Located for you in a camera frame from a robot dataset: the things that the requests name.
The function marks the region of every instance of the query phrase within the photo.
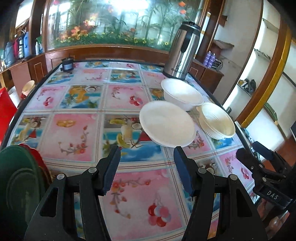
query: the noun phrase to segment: fish tank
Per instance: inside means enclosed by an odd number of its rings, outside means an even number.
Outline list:
[[[204,0],[51,0],[47,49],[118,44],[169,50],[183,21],[200,22]]]

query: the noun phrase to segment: screw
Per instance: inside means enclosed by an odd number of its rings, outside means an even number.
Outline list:
[[[94,172],[96,172],[96,168],[95,168],[95,167],[91,167],[91,168],[89,169],[89,173],[94,173]]]
[[[65,177],[63,173],[58,174],[57,179],[62,180]]]
[[[235,180],[237,180],[237,175],[231,174],[231,175],[230,175],[230,178],[231,178],[233,181],[235,181]]]
[[[201,173],[201,174],[205,174],[207,172],[207,170],[204,169],[204,168],[199,168],[198,172]]]

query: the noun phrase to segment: white bowl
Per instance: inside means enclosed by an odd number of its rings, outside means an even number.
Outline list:
[[[30,80],[29,82],[27,82],[24,87],[22,88],[22,93],[25,95],[25,96],[28,96],[28,94],[34,89],[35,87],[35,81],[33,80]]]
[[[207,135],[217,140],[234,136],[234,123],[222,108],[207,102],[196,109],[200,113],[200,126]]]
[[[188,146],[195,138],[194,122],[180,107],[167,101],[152,101],[139,114],[143,130],[155,143],[176,147]]]
[[[178,79],[164,79],[161,81],[163,97],[185,111],[203,103],[202,95],[191,85]]]

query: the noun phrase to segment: floral tablecloth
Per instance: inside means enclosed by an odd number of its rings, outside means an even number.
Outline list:
[[[129,62],[78,62],[71,73],[58,68],[37,90],[15,125],[8,145],[26,143],[36,148],[53,175],[76,175],[109,153],[121,149],[112,188],[100,197],[112,240],[180,240],[193,201],[184,191],[173,149],[157,145],[143,131],[139,111],[149,101],[164,100],[159,66]],[[212,101],[187,75],[205,102]],[[198,166],[216,175],[236,174],[251,197],[254,180],[236,159],[243,147],[239,137],[214,140],[198,124],[198,112],[189,112],[196,138],[183,148]],[[215,236],[219,194],[213,207],[209,237]],[[77,231],[84,237],[79,194],[75,195]]]

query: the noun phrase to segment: label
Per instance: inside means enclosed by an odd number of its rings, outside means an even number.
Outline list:
[[[180,61],[180,63],[178,65],[176,65],[175,68],[172,68],[171,71],[174,71],[174,72],[176,72],[178,74],[182,74],[184,71],[183,70],[179,70],[179,67],[180,67],[181,63],[182,63],[182,61]]]
[[[272,199],[274,202],[279,202],[281,200],[281,196],[279,195],[279,193],[272,191],[270,189],[266,189],[262,193],[270,199]]]
[[[65,65],[64,65],[64,70],[71,69],[72,66],[73,66],[72,64],[65,64]]]

